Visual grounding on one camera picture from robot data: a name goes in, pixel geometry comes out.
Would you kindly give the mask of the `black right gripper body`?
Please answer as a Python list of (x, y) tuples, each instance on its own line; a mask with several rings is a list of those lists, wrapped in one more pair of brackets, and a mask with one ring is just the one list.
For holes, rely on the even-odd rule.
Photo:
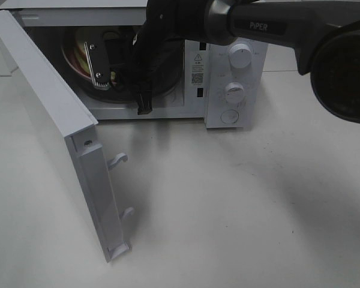
[(103, 40), (116, 78), (133, 96), (151, 96), (156, 72), (154, 33), (145, 29), (107, 29)]

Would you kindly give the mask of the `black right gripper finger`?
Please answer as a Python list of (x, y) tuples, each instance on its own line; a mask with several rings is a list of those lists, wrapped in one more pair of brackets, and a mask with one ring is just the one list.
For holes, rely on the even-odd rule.
[(142, 91), (136, 95), (136, 103), (138, 105), (138, 115), (148, 115), (152, 112), (152, 92)]

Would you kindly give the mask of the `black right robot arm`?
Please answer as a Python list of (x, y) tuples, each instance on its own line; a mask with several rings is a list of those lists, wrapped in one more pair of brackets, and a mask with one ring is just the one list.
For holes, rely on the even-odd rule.
[(360, 124), (360, 1), (148, 1), (146, 19), (116, 64), (138, 105), (152, 110), (150, 75), (166, 42), (226, 46), (236, 38), (289, 47), (321, 105)]

